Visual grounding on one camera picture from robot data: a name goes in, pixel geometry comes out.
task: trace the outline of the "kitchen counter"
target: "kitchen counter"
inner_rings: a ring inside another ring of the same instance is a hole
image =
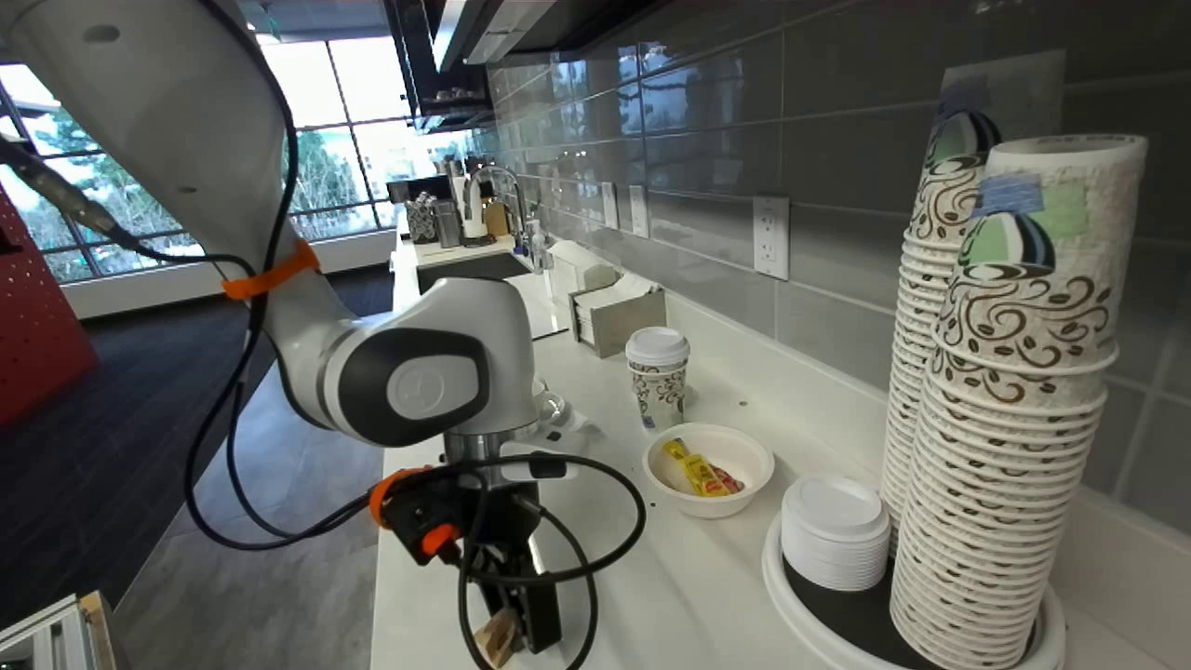
[[[553,284],[528,291],[528,307],[567,312],[569,276],[555,263]],[[600,636],[591,670],[622,665],[827,665],[803,646],[765,591],[760,549],[793,472],[845,472],[879,478],[883,398],[786,344],[747,335],[696,300],[668,299],[672,325],[693,337],[693,419],[734,425],[777,452],[777,475],[742,513],[696,522],[653,498],[639,472],[647,430],[636,425],[629,372],[622,356],[595,356],[569,335],[538,337],[538,372],[595,425],[584,452],[600,459],[647,495],[644,540],[607,573],[600,573]],[[383,470],[427,466],[441,440],[414,450],[393,450]],[[616,485],[576,472],[544,485],[544,503],[574,523],[587,553],[611,549],[629,533],[629,503]],[[544,537],[544,563],[574,567],[569,549]],[[567,665],[582,645],[584,591],[562,589],[567,641],[544,655],[514,655],[514,665]],[[1148,655],[1118,641],[1084,609],[1070,607],[1070,665],[1081,670],[1159,670]],[[456,616],[456,568],[419,568],[383,533],[378,558],[374,670],[393,665],[472,665]]]

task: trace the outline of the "window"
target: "window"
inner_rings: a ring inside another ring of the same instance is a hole
[[[291,220],[301,239],[388,229],[388,181],[436,174],[436,156],[464,156],[472,134],[420,134],[393,38],[275,39],[259,38],[299,122],[299,188]],[[65,177],[97,198],[154,250],[197,251],[197,243],[110,156],[30,68],[0,68],[0,134],[30,141]],[[59,284],[154,268],[102,235],[65,220],[10,170],[0,187],[24,210]]]

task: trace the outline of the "white bowl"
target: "white bowl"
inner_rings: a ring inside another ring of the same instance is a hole
[[[783,553],[821,589],[868,591],[886,576],[889,511],[842,475],[797,475],[783,498]]]
[[[662,452],[672,440],[683,440],[693,452],[728,470],[745,486],[715,498],[684,492],[683,470]],[[662,503],[690,518],[734,518],[771,485],[775,452],[724,425],[673,425],[647,441],[644,475]]]

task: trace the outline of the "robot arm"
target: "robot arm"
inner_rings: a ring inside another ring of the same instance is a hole
[[[209,251],[259,270],[299,251],[296,227],[275,227],[288,106],[197,0],[10,0],[0,38]],[[402,446],[531,419],[525,305],[503,284],[452,280],[397,315],[354,318],[301,270],[267,292],[266,330],[313,425]]]

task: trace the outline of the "white cup lid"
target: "white cup lid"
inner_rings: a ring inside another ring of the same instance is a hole
[[[797,475],[783,506],[786,506],[783,513],[827,537],[860,540],[889,523],[886,503],[870,486],[842,475],[821,475],[821,472]]]
[[[625,359],[632,364],[683,364],[690,354],[693,344],[673,327],[639,327],[625,341]]]

